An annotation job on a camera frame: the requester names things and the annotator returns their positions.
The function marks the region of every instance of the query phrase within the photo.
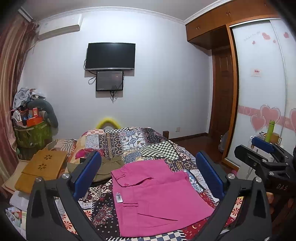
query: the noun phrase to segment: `wooden floor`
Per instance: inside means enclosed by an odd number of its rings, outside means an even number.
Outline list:
[[[218,150],[219,141],[214,141],[208,136],[202,136],[174,142],[179,146],[184,147],[193,156],[196,156],[199,151],[203,150],[215,163],[220,163],[226,173],[230,173],[232,171],[232,168],[221,162],[222,153]]]

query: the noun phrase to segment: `baseboard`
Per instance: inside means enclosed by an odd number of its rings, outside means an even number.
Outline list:
[[[199,133],[199,134],[185,136],[185,137],[172,138],[170,140],[172,142],[175,142],[175,141],[184,141],[184,140],[188,140],[188,139],[192,139],[192,138],[196,138],[196,137],[203,137],[203,136],[207,136],[207,135],[208,135],[208,133],[204,132],[204,133]]]
[[[227,165],[227,166],[229,166],[230,168],[232,168],[233,170],[236,170],[236,171],[239,170],[239,167],[238,167],[237,165],[233,164],[231,161],[229,161],[229,160],[227,160],[227,159],[223,159],[222,162],[223,162],[225,165]]]

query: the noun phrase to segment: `green thermos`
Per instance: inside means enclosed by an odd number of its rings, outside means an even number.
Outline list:
[[[266,137],[265,137],[266,142],[270,142],[271,135],[274,132],[274,124],[275,124],[274,120],[271,120],[269,122],[267,134],[266,134]]]

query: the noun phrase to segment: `flat screen tv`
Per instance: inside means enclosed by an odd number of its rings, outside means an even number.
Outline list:
[[[86,70],[135,69],[136,44],[89,43]]]

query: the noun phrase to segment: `ceiling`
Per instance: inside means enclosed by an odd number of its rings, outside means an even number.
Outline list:
[[[23,8],[31,17],[49,16],[87,7],[133,7],[185,20],[216,0],[27,0]]]

